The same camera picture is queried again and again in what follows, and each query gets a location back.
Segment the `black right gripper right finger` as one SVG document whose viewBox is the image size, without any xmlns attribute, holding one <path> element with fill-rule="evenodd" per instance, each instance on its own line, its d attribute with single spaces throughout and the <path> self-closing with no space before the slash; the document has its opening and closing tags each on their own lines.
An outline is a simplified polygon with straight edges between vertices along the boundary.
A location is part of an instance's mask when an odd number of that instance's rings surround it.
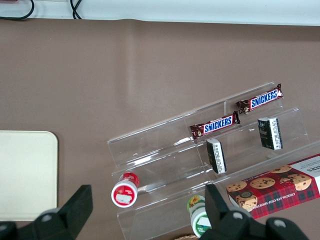
<svg viewBox="0 0 320 240">
<path fill-rule="evenodd" d="M 257 222 L 241 209 L 229 209 L 214 184 L 205 186 L 205 210 L 211 229 L 201 240 L 307 240 L 308 237 L 291 220 L 271 217 L 265 224 Z"/>
</svg>

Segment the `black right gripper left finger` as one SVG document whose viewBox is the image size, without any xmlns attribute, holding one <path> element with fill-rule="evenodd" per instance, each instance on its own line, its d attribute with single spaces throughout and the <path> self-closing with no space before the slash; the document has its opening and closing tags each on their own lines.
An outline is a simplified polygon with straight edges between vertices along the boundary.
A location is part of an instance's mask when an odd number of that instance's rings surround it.
<svg viewBox="0 0 320 240">
<path fill-rule="evenodd" d="M 46 210 L 17 228 L 14 221 L 0 223 L 2 240 L 75 240 L 93 211 L 92 186 L 82 185 L 60 208 Z"/>
</svg>

